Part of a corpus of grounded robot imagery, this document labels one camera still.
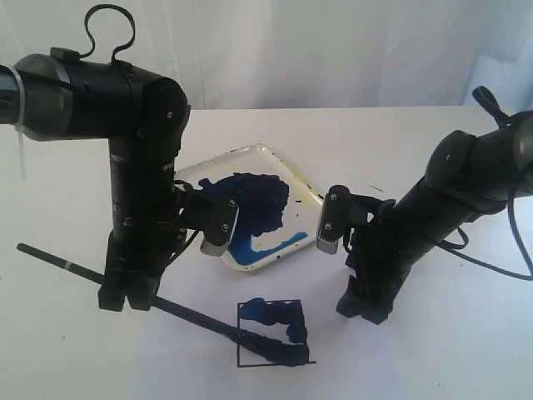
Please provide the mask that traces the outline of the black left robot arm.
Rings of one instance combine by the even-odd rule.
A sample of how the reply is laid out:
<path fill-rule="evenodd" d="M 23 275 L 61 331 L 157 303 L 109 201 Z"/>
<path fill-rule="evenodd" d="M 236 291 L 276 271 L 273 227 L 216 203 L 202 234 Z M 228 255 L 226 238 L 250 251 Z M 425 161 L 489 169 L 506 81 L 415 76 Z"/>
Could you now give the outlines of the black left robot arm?
<path fill-rule="evenodd" d="M 176 81 L 127 62 L 85 62 L 54 48 L 1 69 L 2 123 L 37 142 L 107 141 L 112 230 L 102 309 L 150 309 L 183 244 L 174 167 L 189 115 Z"/>

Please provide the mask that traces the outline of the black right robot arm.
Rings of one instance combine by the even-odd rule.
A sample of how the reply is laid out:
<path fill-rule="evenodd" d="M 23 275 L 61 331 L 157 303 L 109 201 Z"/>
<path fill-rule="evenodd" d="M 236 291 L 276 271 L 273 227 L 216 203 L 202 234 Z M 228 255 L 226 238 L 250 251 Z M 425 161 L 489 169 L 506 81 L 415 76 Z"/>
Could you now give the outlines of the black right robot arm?
<path fill-rule="evenodd" d="M 532 194 L 532 116 L 518 113 L 498 130 L 475 137 L 446 136 L 423 177 L 399 201 L 329 189 L 316 245 L 346 249 L 352 270 L 336 305 L 341 315 L 379 324 L 389 317 L 411 267 L 435 247 L 459 256 L 464 243 L 447 237 L 464 223 L 506 210 L 515 232 L 514 201 Z"/>

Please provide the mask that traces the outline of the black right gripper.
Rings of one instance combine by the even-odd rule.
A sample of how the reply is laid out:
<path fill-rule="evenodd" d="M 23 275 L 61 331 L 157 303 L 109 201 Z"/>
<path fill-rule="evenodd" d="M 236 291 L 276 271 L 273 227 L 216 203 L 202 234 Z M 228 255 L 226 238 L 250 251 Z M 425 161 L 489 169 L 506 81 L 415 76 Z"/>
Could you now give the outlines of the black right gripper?
<path fill-rule="evenodd" d="M 412 236 L 407 228 L 411 218 L 413 204 L 407 199 L 349 202 L 347 220 L 353 233 L 346 265 L 355 274 L 336 305 L 342 316 L 362 316 L 375 325 L 389 318 L 411 271 Z"/>

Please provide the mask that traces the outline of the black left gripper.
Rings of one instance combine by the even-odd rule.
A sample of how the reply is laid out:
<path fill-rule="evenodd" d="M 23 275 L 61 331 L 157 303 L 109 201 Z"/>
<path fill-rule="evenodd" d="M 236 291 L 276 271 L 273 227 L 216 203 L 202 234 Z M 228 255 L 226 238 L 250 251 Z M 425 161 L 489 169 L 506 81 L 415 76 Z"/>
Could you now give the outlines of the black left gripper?
<path fill-rule="evenodd" d="M 127 300 L 132 309 L 148 311 L 173 255 L 182 250 L 187 229 L 168 226 L 127 226 L 112 222 L 107 242 L 103 283 L 98 291 L 102 310 L 121 312 Z"/>

